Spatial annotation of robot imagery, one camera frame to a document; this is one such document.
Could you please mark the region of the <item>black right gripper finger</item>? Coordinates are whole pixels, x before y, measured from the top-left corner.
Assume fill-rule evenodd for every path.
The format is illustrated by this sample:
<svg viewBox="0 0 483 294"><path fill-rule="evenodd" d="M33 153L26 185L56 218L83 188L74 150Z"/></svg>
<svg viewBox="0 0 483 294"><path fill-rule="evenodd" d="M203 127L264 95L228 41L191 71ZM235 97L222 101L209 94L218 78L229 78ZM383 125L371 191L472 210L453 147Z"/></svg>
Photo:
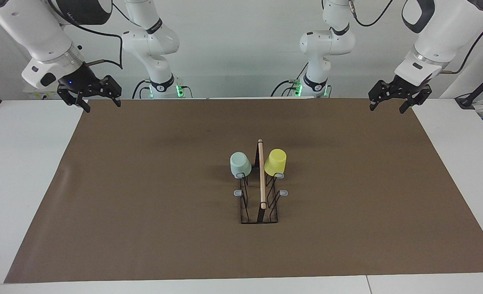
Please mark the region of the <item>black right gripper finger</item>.
<svg viewBox="0 0 483 294"><path fill-rule="evenodd" d="M122 87L111 75L101 79L101 96L111 99L117 107L121 106Z"/></svg>
<svg viewBox="0 0 483 294"><path fill-rule="evenodd" d="M86 113L90 113L91 108L88 103L83 100L81 92L77 96L73 96L66 86L58 86L57 94L68 106L74 105L82 108Z"/></svg>

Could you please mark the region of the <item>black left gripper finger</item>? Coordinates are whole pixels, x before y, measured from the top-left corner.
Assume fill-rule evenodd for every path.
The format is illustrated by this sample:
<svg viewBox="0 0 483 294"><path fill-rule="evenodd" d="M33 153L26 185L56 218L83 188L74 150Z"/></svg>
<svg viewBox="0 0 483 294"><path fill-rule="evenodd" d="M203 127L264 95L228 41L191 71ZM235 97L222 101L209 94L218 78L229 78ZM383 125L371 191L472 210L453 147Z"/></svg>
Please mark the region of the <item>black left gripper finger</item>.
<svg viewBox="0 0 483 294"><path fill-rule="evenodd" d="M404 114L409 108L415 105L422 105L426 99L432 93L432 89L429 84L425 84L413 89L402 89L400 95L405 99L404 103L400 106L399 112Z"/></svg>
<svg viewBox="0 0 483 294"><path fill-rule="evenodd" d="M370 100L370 111L374 111L381 102L389 100L390 97L390 84L383 80L378 80L376 84L368 92Z"/></svg>

